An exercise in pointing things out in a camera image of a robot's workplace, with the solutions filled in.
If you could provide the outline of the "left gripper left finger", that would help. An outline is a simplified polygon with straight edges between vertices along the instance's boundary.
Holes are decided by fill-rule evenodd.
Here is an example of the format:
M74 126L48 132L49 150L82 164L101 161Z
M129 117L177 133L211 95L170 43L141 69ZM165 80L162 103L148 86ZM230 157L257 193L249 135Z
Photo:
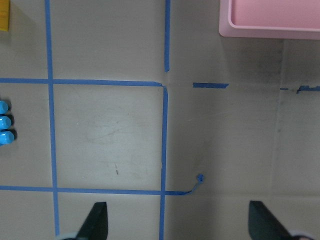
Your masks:
M106 202L96 202L80 230L78 240L106 240L108 238L108 209Z

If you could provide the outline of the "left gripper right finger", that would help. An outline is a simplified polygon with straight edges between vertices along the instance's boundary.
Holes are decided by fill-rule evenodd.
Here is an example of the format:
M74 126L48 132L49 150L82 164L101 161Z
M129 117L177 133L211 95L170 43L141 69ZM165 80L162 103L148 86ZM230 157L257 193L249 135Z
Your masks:
M291 240L288 230L262 201L251 200L248 207L248 233L252 240Z

